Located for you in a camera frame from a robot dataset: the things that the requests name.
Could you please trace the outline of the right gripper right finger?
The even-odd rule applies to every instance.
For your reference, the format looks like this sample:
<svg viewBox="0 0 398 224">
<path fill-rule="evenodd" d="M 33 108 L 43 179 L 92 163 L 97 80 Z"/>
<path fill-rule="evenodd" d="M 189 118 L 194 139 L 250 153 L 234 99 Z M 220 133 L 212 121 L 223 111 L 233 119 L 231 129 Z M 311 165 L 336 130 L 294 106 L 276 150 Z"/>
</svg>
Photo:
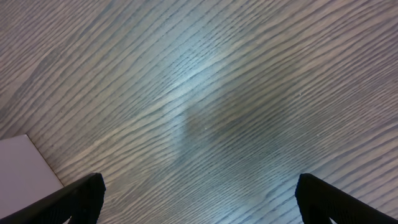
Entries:
<svg viewBox="0 0 398 224">
<path fill-rule="evenodd" d="M 295 198 L 304 224 L 397 224 L 397 220 L 312 174 L 300 174 Z"/>
</svg>

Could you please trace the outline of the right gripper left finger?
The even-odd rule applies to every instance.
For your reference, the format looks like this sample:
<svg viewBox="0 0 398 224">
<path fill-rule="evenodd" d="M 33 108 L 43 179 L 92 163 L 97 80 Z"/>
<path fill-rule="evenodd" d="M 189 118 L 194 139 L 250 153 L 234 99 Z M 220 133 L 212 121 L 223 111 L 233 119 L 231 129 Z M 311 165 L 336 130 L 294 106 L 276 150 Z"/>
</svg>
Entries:
<svg viewBox="0 0 398 224">
<path fill-rule="evenodd" d="M 45 198 L 1 219 L 1 224 L 96 224 L 106 187 L 91 173 Z"/>
</svg>

